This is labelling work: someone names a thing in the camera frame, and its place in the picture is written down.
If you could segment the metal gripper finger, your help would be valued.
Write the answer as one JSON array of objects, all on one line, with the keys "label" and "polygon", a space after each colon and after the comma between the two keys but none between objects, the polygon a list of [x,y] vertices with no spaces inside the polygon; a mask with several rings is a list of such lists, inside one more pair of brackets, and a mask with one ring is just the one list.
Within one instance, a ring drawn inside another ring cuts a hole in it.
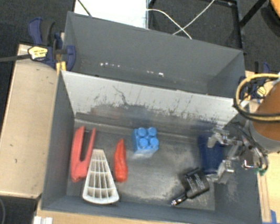
[{"label": "metal gripper finger", "polygon": [[214,182],[226,185],[234,172],[233,161],[223,160],[219,165],[216,176],[214,177]]},{"label": "metal gripper finger", "polygon": [[208,148],[213,148],[216,143],[219,143],[220,145],[232,145],[235,147],[242,146],[242,141],[239,141],[236,139],[236,137],[231,138],[229,136],[229,132],[226,130],[222,130],[219,128],[212,129],[212,135],[208,138]]}]

